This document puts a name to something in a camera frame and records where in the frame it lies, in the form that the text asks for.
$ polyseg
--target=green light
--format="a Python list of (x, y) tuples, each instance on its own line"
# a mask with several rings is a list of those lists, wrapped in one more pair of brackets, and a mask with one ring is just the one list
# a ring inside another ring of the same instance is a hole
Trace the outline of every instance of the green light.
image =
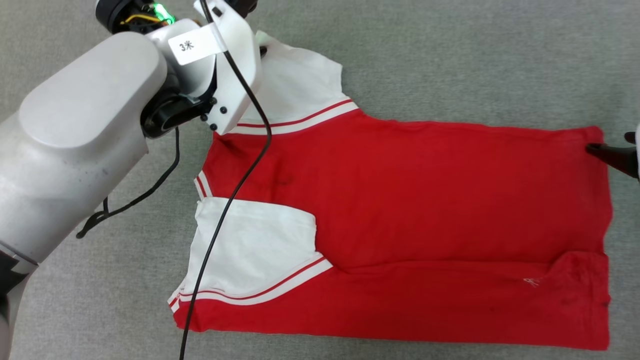
[(166, 11), (162, 4), (155, 4), (154, 11), (156, 12), (156, 16), (160, 21), (166, 21), (167, 24), (171, 25), (175, 22), (175, 17), (171, 16), (171, 14)]

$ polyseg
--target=t-shirt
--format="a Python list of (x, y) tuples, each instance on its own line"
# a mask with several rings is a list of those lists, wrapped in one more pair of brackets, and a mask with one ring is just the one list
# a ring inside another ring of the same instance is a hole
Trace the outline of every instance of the t-shirt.
[[(273, 141), (231, 205), (191, 329), (606, 349), (611, 221), (597, 127), (546, 131), (368, 116), (341, 66), (258, 33)], [(184, 326), (222, 209), (262, 150), (254, 108), (215, 135)]]

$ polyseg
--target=gray tablecloth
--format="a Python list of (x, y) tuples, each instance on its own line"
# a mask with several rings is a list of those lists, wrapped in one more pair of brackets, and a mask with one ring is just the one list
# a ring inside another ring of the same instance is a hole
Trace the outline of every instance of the gray tablecloth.
[[(195, 14), (190, 0), (165, 5), (179, 17)], [(2, 1), (0, 118), (108, 36), (93, 6)], [(260, 0), (250, 22), (342, 63), (345, 94), (376, 117), (598, 125), (615, 144), (640, 121), (638, 0)], [(182, 163), (164, 187), (87, 238), (67, 239), (42, 264), (22, 302), (12, 359), (177, 358), (181, 332), (166, 299), (186, 273), (192, 178), (210, 139), (200, 122), (184, 126)], [(172, 162), (172, 136), (149, 147), (111, 196), (113, 207)], [(610, 178), (608, 352), (207, 332), (192, 334), (188, 359), (638, 359), (640, 186), (615, 171)]]

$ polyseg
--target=black cable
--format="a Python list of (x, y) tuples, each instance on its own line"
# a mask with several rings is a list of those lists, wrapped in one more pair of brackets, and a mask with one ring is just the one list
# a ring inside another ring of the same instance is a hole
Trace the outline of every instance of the black cable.
[[(207, 18), (207, 21), (209, 23), (212, 23), (213, 18), (211, 17), (211, 14), (209, 11), (209, 5), (207, 5), (206, 0), (200, 0), (200, 4), (202, 5), (202, 10), (205, 13), (205, 17)], [(224, 222), (227, 212), (229, 211), (229, 207), (231, 207), (231, 203), (233, 202), (236, 195), (240, 191), (240, 188), (242, 187), (244, 182), (247, 180), (247, 178), (249, 178), (249, 175), (251, 175), (255, 167), (260, 163), (260, 160), (262, 160), (262, 157), (264, 157), (265, 153), (269, 149), (269, 146), (271, 145), (271, 124), (269, 124), (267, 115), (265, 115), (264, 111), (262, 110), (262, 106), (260, 106), (260, 103), (258, 102), (258, 99), (256, 99), (255, 95), (253, 94), (253, 91), (244, 80), (242, 73), (240, 73), (240, 70), (238, 69), (236, 62), (233, 59), (233, 56), (231, 56), (228, 50), (224, 52), (224, 55), (227, 58), (227, 61), (229, 62), (231, 69), (234, 71), (234, 74), (238, 78), (238, 81), (240, 81), (240, 84), (242, 84), (247, 95), (249, 95), (249, 98), (251, 99), (251, 102), (255, 106), (256, 110), (258, 111), (258, 114), (260, 114), (260, 118), (262, 119), (262, 122), (264, 123), (264, 127), (266, 128), (266, 131), (267, 131), (267, 141), (264, 144), (264, 148), (262, 148), (262, 151), (260, 152), (258, 157), (255, 159), (255, 161), (253, 162), (249, 170), (247, 170), (246, 174), (240, 180), (240, 182), (234, 189), (234, 192), (229, 197), (229, 200), (227, 201), (227, 204), (225, 205), (225, 208), (223, 209), (222, 214), (220, 215), (220, 219), (218, 220), (218, 225), (216, 226), (216, 230), (213, 233), (213, 237), (211, 238), (209, 248), (205, 253), (204, 260), (202, 261), (202, 266), (200, 267), (200, 273), (198, 274), (198, 279), (196, 280), (195, 287), (193, 288), (191, 302), (189, 303), (189, 311), (187, 312), (186, 321), (184, 323), (184, 332), (182, 333), (182, 345), (180, 346), (180, 360), (184, 360), (184, 353), (187, 347), (187, 337), (189, 336), (189, 325), (191, 324), (191, 317), (193, 316), (193, 309), (196, 303), (196, 296), (198, 295), (198, 290), (200, 289), (200, 283), (202, 282), (202, 277), (204, 276), (204, 270), (207, 267), (207, 262), (209, 260), (209, 256), (211, 255), (211, 250), (213, 249), (213, 245), (216, 243), (216, 239), (218, 238), (218, 234), (220, 233), (220, 229), (222, 228), (222, 223)]]
[(76, 234), (76, 238), (78, 239), (84, 238), (86, 234), (89, 231), (91, 231), (91, 229), (98, 226), (101, 222), (107, 220), (110, 217), (114, 217), (118, 214), (121, 214), (127, 211), (128, 209), (131, 209), (133, 206), (139, 204), (140, 202), (145, 200), (147, 197), (150, 197), (156, 190), (158, 190), (160, 186), (162, 186), (162, 184), (167, 180), (169, 175), (171, 175), (171, 173), (175, 170), (175, 168), (178, 167), (179, 163), (180, 163), (180, 130), (178, 130), (178, 128), (176, 127), (175, 128), (175, 159), (171, 164), (171, 166), (162, 174), (160, 179), (156, 181), (153, 187), (147, 190), (147, 192), (145, 192), (144, 194), (135, 198), (132, 202), (121, 207), (120, 209), (117, 209), (112, 213), (109, 212), (109, 203), (108, 203), (109, 198), (108, 197), (105, 198), (104, 201), (102, 202), (103, 210), (96, 212), (89, 219), (87, 219), (86, 223), (84, 223), (83, 229)]

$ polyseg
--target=robotic arm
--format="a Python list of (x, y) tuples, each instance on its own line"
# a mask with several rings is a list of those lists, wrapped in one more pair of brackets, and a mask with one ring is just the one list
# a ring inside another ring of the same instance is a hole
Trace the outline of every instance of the robotic arm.
[[(244, 16), (256, 2), (208, 0), (254, 92), (260, 51)], [(195, 21), (146, 0), (98, 0), (96, 17), (114, 35), (0, 123), (0, 359), (29, 276), (148, 152), (146, 139), (198, 117), (224, 134), (250, 104), (223, 56), (178, 63), (171, 39), (193, 34), (192, 46), (207, 45)]]

